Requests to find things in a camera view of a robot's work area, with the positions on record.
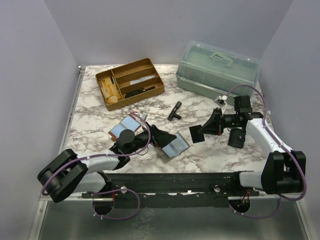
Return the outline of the grey card holder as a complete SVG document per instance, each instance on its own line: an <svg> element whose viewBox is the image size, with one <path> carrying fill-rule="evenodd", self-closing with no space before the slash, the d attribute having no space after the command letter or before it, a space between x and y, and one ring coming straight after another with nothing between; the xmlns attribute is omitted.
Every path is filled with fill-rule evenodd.
<svg viewBox="0 0 320 240"><path fill-rule="evenodd" d="M164 162L168 162L171 159L178 157L181 153L190 148L190 144L180 132L177 132L175 136L176 139L170 142L167 146L156 150L157 157L161 158Z"/></svg>

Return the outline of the black credit card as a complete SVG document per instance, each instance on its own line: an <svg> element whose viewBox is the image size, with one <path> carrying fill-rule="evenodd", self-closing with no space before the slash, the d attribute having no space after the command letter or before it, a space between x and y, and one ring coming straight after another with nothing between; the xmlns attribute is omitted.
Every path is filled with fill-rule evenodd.
<svg viewBox="0 0 320 240"><path fill-rule="evenodd" d="M204 135L202 133L199 133L199 130L201 128L202 126L200 124L189 127L189 132L190 132L193 144L201 143L205 141Z"/></svg>

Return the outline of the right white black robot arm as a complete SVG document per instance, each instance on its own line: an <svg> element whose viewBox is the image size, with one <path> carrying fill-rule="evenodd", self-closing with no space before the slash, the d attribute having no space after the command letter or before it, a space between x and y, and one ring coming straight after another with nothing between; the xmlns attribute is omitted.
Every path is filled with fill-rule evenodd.
<svg viewBox="0 0 320 240"><path fill-rule="evenodd" d="M236 196L243 195L248 188L271 195L303 192L306 166L304 153L292 150L275 135L264 121L263 114L253 111L248 95L234 97L234 114L224 113L226 100L226 96L216 99L220 106L213 110L204 125L196 128L193 135L200 138L204 135L220 136L224 129L229 129L228 145L238 149L244 147L246 135L250 135L266 157L261 172L237 173L236 180L230 183L230 191Z"/></svg>

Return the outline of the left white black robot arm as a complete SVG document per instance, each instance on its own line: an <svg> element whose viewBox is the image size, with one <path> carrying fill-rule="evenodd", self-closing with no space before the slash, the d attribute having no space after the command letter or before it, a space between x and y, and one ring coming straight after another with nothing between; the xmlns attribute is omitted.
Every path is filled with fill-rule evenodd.
<svg viewBox="0 0 320 240"><path fill-rule="evenodd" d="M131 156L144 151L149 145L163 150L176 139L176 134L148 125L139 134L124 129L105 153L78 157L72 149L65 149L38 173L41 193L50 196L55 203L62 202L73 193L95 192L101 198L107 197L111 185L100 172L121 169Z"/></svg>

